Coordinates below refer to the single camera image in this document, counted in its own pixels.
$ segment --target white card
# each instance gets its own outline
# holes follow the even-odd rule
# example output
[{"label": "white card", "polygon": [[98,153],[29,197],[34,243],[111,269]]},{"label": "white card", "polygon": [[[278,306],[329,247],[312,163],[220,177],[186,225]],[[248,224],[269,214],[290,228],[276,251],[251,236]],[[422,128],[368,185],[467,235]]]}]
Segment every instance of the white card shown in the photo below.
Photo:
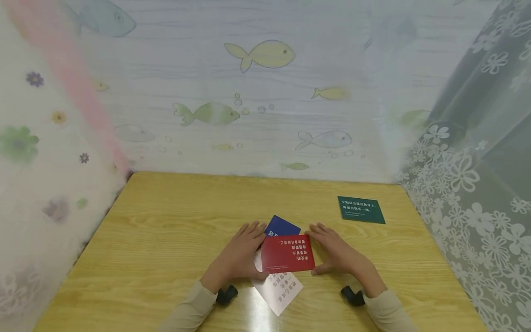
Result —
[{"label": "white card", "polygon": [[[258,271],[262,271],[262,250],[256,252],[254,265]],[[277,316],[302,290],[302,284],[291,272],[270,274],[264,281],[251,279],[251,282]]]}]

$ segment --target wooden table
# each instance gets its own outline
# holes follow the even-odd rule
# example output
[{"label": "wooden table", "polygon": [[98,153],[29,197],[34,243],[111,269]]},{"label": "wooden table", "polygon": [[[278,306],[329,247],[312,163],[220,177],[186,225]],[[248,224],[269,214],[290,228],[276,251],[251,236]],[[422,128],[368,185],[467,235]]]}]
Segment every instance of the wooden table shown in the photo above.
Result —
[{"label": "wooden table", "polygon": [[[378,200],[387,224],[342,220],[338,195]],[[130,179],[35,331],[155,331],[244,222],[274,214],[303,230],[333,227],[375,263],[421,331],[486,331],[399,186],[145,172]],[[351,279],[295,276],[304,288],[280,317],[242,282],[200,331],[377,330],[340,296]]]}]

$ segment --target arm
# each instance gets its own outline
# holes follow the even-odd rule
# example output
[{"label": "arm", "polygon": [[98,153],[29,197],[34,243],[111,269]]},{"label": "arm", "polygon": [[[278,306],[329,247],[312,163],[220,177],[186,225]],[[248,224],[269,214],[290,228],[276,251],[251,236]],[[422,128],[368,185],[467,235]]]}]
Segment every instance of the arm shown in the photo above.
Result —
[{"label": "arm", "polygon": [[258,222],[244,224],[158,331],[194,332],[212,311],[218,291],[231,279],[265,280],[268,273],[258,272],[254,266],[254,253],[266,238],[265,227]]},{"label": "arm", "polygon": [[316,266],[312,275],[331,270],[352,274],[362,284],[369,315],[382,332],[416,332],[411,318],[393,291],[387,289],[374,264],[346,243],[331,228],[321,223],[310,225],[306,232],[327,252],[326,261]]},{"label": "arm", "polygon": [[352,274],[362,284],[363,299],[369,316],[382,332],[418,331],[396,294],[388,290],[375,266],[366,259],[366,267]]}]

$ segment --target beige sleeve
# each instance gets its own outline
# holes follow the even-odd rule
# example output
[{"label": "beige sleeve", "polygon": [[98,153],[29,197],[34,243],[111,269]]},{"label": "beige sleeve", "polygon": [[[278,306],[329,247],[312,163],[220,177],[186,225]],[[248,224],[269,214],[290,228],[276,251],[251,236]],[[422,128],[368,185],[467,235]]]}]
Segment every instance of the beige sleeve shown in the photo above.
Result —
[{"label": "beige sleeve", "polygon": [[378,297],[369,299],[363,295],[365,305],[372,320],[382,332],[417,332],[400,299],[393,291],[387,290]]},{"label": "beige sleeve", "polygon": [[194,332],[212,311],[216,297],[217,294],[212,294],[197,281],[186,299],[162,322],[158,332]]}]

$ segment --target pink stripe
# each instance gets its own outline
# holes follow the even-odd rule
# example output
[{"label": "pink stripe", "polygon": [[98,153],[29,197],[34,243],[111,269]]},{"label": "pink stripe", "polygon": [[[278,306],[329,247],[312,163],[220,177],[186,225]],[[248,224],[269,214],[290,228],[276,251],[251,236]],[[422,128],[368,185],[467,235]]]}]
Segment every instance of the pink stripe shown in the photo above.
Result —
[{"label": "pink stripe", "polygon": [[129,164],[114,135],[107,113],[99,103],[82,56],[72,36],[65,31],[55,0],[3,0],[23,25],[28,41],[45,56],[55,78],[63,84],[74,105],[109,149],[118,170],[124,175]]}]

